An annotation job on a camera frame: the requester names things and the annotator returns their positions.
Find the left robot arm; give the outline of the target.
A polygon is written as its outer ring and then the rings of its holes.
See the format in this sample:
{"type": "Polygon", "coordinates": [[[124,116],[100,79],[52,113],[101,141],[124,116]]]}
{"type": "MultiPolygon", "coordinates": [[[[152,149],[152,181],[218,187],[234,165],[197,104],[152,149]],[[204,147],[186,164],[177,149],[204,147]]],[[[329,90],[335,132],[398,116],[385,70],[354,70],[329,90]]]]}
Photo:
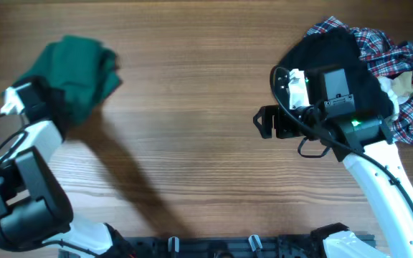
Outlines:
{"type": "Polygon", "coordinates": [[[0,157],[0,249],[53,246],[79,257],[105,257],[113,248],[112,229],[75,216],[48,166],[70,126],[65,104],[65,91],[41,76],[21,79],[5,91],[0,115],[27,122],[4,141],[11,147],[0,157]]]}

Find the dark green skirt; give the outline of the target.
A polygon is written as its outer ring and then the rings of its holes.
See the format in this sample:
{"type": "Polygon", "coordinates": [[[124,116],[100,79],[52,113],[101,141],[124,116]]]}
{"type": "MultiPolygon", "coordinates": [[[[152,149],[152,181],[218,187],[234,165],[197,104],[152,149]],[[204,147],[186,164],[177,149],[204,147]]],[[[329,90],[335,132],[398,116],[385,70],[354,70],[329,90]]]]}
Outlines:
{"type": "Polygon", "coordinates": [[[66,91],[73,125],[79,125],[120,85],[117,61],[117,54],[102,42],[67,35],[49,43],[14,85],[32,81],[41,94],[37,78],[45,77],[51,87],[66,91]]]}

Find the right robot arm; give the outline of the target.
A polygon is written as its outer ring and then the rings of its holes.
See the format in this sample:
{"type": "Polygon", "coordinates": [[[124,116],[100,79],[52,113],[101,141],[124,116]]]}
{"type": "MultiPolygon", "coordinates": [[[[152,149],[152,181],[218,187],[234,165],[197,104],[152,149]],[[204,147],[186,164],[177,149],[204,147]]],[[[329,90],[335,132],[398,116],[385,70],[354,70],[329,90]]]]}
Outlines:
{"type": "Polygon", "coordinates": [[[413,257],[413,187],[383,117],[357,110],[343,69],[287,70],[275,66],[276,105],[253,123],[263,138],[319,141],[354,177],[383,231],[392,257],[413,257]]]}

